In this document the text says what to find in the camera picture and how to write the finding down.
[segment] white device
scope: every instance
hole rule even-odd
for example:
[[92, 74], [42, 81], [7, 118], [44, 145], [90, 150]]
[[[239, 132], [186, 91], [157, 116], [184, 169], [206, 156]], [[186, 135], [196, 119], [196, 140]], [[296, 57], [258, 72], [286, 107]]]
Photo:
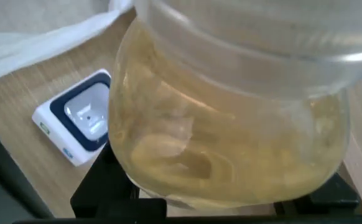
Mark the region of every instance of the white device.
[[110, 80], [108, 71], [98, 70], [37, 107], [32, 116], [74, 166], [89, 161], [108, 140]]

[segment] black base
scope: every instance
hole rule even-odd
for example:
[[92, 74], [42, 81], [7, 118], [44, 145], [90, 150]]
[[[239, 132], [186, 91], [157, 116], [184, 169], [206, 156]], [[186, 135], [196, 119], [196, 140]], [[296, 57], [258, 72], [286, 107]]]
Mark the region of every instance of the black base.
[[70, 200], [77, 219], [40, 223], [362, 223], [362, 215], [354, 215], [358, 195], [338, 174], [309, 195], [275, 203], [272, 217], [167, 218], [164, 199], [138, 195], [107, 144]]

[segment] white plastic bag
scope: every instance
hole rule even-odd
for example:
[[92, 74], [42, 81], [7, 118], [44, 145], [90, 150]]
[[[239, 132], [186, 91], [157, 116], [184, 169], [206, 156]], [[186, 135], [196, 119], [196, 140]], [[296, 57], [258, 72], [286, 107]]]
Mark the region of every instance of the white plastic bag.
[[0, 0], [0, 77], [105, 30], [132, 0]]

